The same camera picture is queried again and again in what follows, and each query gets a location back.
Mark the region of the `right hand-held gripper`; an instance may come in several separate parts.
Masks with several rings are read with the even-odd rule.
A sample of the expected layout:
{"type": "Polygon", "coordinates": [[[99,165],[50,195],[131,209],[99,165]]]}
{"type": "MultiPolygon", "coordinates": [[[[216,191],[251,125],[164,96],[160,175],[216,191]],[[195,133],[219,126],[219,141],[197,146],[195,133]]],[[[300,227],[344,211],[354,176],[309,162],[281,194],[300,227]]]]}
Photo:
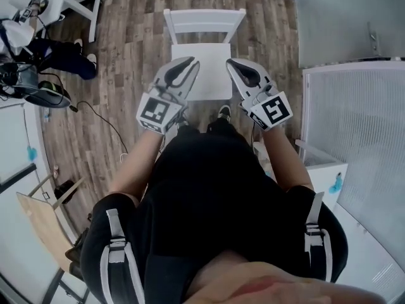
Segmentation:
{"type": "Polygon", "coordinates": [[[271,84],[267,70],[253,61],[232,58],[226,61],[228,74],[239,91],[242,109],[263,131],[284,123],[292,118],[293,112],[283,91],[271,84]],[[252,93],[252,87],[263,87],[252,93]]]}

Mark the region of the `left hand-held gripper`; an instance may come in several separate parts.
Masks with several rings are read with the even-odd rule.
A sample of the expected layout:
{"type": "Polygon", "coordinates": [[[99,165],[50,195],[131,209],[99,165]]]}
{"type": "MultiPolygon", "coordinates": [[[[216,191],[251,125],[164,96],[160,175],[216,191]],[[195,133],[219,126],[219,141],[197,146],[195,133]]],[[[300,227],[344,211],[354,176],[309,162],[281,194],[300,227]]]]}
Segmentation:
{"type": "Polygon", "coordinates": [[[165,135],[175,124],[187,106],[187,96],[200,70],[197,61],[184,74],[193,61],[193,56],[176,58],[157,71],[154,83],[142,95],[136,114],[143,128],[165,135]]]}

